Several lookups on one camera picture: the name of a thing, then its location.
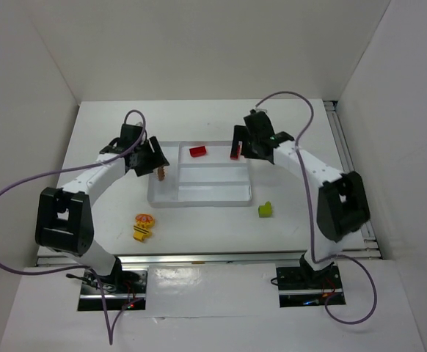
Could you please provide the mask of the red lego brick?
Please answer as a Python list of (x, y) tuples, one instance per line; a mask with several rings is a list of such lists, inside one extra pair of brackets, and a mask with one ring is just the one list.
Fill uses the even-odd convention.
[(189, 149), (189, 155), (192, 158), (199, 158), (207, 155), (207, 149), (205, 146), (191, 147)]
[(230, 158), (232, 160), (238, 160), (241, 156), (241, 144), (237, 144), (236, 146), (232, 146), (230, 151)]

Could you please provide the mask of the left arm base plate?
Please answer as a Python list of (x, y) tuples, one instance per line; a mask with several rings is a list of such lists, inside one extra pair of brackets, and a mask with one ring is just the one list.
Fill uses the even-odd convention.
[[(118, 311), (124, 306), (128, 311), (142, 311), (146, 307), (147, 270), (124, 271), (122, 281), (117, 285), (103, 283), (108, 311)], [(77, 310), (79, 312), (101, 312), (103, 303), (95, 277), (85, 271), (83, 274), (66, 274), (68, 279), (80, 281)]]

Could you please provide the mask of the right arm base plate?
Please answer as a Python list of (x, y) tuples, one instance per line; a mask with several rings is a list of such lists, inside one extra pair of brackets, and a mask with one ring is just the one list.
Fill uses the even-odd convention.
[(345, 305), (340, 272), (336, 265), (321, 278), (307, 282), (300, 267), (278, 267), (270, 283), (277, 287), (281, 308)]

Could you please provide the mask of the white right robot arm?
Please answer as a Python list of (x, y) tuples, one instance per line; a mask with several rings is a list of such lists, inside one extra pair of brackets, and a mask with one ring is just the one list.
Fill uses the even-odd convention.
[(230, 157), (265, 160), (304, 182), (310, 220), (310, 246), (299, 261), (304, 279), (330, 270), (347, 237), (370, 220), (362, 177), (345, 173), (304, 150), (286, 132), (275, 133), (264, 111), (252, 110), (233, 128)]

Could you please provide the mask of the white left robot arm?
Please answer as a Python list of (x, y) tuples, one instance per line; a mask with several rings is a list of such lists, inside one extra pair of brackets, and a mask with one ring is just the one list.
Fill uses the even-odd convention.
[(99, 152), (94, 167), (60, 188), (41, 192), (36, 243), (91, 268), (102, 283), (117, 287), (125, 279), (122, 263), (94, 239), (92, 206), (128, 172), (141, 177), (168, 165), (155, 136), (147, 138), (141, 125), (124, 123), (120, 135)]

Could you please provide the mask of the brown lego plate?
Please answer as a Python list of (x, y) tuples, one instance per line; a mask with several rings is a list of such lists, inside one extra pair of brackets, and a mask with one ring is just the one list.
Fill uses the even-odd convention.
[(160, 166), (159, 168), (157, 168), (156, 171), (156, 175), (157, 175), (157, 179), (162, 182), (165, 180), (166, 178), (166, 167), (165, 166)]

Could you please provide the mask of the green lego piece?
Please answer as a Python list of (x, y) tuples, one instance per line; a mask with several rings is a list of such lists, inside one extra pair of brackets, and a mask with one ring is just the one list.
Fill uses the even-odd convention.
[(258, 216), (260, 218), (270, 218), (273, 216), (273, 207), (270, 202), (265, 202), (258, 206)]

